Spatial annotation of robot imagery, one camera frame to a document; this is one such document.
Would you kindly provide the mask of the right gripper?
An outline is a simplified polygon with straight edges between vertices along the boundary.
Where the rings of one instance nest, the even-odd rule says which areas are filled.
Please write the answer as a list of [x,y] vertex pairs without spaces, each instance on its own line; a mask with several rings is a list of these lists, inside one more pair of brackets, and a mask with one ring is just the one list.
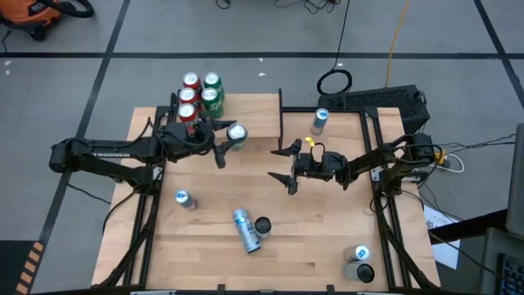
[[[320,161],[316,161],[313,149],[320,146],[323,153]],[[297,178],[320,179],[329,182],[332,178],[342,186],[344,191],[348,188],[348,160],[338,152],[327,152],[323,143],[316,143],[309,153],[301,152],[302,141],[296,140],[289,147],[273,150],[272,154],[282,157],[293,157],[291,175],[282,175],[268,172],[268,175],[288,188],[288,194],[294,195],[298,189]]]

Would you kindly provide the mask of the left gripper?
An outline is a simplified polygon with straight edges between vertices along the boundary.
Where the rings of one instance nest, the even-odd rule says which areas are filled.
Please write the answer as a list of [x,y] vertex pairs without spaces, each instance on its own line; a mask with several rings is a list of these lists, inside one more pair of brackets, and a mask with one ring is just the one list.
[[163,127],[163,156],[177,162],[192,155],[205,155],[213,152],[219,169],[226,166],[225,154],[234,146],[233,141],[215,142],[215,131],[227,129],[235,120],[202,119],[196,126],[193,136],[187,133],[184,123],[169,123]]

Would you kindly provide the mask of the green Sprite can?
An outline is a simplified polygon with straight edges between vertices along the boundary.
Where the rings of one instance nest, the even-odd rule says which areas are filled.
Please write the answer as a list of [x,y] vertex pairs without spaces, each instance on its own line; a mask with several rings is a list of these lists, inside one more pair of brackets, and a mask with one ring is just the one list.
[[226,137],[229,142],[234,142],[231,146],[231,151],[237,151],[243,148],[248,132],[246,127],[241,124],[234,123],[230,125],[226,131]]
[[220,118],[224,114],[223,101],[217,89],[205,88],[201,97],[206,113],[210,118]]
[[209,72],[204,77],[204,85],[206,88],[215,89],[219,96],[224,99],[224,87],[220,76],[215,72]]

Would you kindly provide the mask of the red Fanta strawberry can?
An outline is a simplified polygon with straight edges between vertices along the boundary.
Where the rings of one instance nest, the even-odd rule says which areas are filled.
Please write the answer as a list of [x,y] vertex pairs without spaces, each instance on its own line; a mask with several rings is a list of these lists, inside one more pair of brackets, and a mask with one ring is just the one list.
[[188,72],[183,76],[183,86],[193,89],[196,93],[202,91],[201,79],[198,74],[194,72]]
[[200,118],[195,106],[191,103],[183,103],[178,106],[178,118],[185,124],[187,133],[193,136]]
[[178,92],[178,99],[181,104],[192,104],[197,106],[199,103],[199,96],[193,88],[182,88]]

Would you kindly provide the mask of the blue silver Red Bull can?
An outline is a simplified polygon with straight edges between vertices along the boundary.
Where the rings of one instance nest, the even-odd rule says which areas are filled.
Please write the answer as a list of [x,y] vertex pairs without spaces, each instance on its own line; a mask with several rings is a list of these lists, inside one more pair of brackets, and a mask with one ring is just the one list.
[[347,261],[367,261],[371,256],[371,251],[366,245],[356,244],[346,247],[343,256]]
[[312,134],[320,135],[323,132],[324,127],[328,122],[329,115],[330,115],[329,111],[325,108],[319,108],[316,110],[316,112],[314,113],[314,119],[313,119],[313,122],[310,128],[310,131]]
[[197,208],[197,200],[187,190],[181,189],[176,192],[174,199],[187,211],[194,211]]

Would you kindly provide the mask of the tall white Celsius can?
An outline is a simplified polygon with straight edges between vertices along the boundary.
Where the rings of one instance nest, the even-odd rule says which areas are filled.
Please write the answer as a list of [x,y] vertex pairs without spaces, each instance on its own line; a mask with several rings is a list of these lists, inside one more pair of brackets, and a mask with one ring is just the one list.
[[259,238],[268,238],[271,234],[272,224],[268,217],[261,216],[255,220],[255,233]]
[[260,240],[246,209],[237,208],[233,211],[233,223],[236,225],[242,245],[247,253],[255,252],[261,248]]
[[373,282],[375,278],[375,271],[369,264],[357,261],[345,263],[341,273],[347,280],[366,284]]

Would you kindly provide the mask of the wooden shelf with black legs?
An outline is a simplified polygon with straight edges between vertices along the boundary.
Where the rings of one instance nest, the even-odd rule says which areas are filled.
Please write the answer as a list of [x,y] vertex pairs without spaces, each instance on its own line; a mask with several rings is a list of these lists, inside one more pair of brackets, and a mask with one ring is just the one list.
[[280,139],[280,97],[278,93],[226,93],[221,120],[235,120],[247,129],[242,147],[232,147],[234,156],[268,152]]

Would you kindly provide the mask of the black perforated computer case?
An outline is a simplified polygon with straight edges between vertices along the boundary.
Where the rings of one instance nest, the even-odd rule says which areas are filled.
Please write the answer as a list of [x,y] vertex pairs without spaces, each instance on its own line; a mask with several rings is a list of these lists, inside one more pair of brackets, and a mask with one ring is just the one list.
[[341,111],[365,107],[398,108],[406,134],[419,130],[431,119],[425,94],[414,84],[323,95],[318,99],[318,107]]

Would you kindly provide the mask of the white paper sheet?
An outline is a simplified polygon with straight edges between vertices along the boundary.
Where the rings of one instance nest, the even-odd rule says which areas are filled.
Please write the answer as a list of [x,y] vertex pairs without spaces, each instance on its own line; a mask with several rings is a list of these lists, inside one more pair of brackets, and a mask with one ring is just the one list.
[[[457,220],[441,213],[429,206],[424,206],[424,216],[428,229],[435,229],[444,225],[456,223]],[[461,240],[451,242],[449,246],[446,243],[439,243],[432,245],[432,251],[436,262],[447,266],[452,270],[456,270],[459,260],[459,251]]]

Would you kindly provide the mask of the grey desk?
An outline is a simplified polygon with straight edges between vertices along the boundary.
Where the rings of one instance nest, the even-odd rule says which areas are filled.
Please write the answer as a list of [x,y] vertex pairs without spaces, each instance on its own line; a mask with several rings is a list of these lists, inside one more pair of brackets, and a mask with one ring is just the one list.
[[496,295],[497,280],[501,279],[498,271],[498,255],[500,253],[524,260],[524,240],[501,230],[489,228],[485,235],[482,265],[499,276],[493,275],[488,270],[483,270],[479,287],[481,294]]

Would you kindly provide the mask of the orange shop vacuum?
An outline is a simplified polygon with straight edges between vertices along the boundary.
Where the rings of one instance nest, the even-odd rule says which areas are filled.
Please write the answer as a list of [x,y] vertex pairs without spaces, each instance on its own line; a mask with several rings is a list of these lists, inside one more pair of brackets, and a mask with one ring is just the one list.
[[39,0],[0,0],[0,24],[25,31],[35,41],[43,41],[47,28],[60,16],[58,10]]

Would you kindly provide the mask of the grey metal cabinet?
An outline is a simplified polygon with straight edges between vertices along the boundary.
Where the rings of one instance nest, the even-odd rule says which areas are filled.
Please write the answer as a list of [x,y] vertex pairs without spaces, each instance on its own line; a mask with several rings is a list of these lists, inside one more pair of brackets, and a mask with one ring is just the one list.
[[511,234],[524,239],[524,123],[517,126],[506,228]]

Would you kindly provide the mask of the orange black striped mat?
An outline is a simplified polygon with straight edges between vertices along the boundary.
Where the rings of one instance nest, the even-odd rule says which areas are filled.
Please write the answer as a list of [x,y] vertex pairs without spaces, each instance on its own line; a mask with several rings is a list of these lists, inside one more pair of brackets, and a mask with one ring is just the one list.
[[29,245],[28,253],[24,256],[20,278],[15,288],[15,295],[31,294],[38,268],[43,259],[44,250],[45,244],[42,241],[35,241]]

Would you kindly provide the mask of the black keyboard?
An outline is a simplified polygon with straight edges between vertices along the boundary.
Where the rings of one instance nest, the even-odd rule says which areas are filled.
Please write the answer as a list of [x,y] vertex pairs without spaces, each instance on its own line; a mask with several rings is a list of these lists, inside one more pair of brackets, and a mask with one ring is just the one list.
[[524,295],[524,260],[500,253],[498,271],[501,279],[497,280],[496,295]]

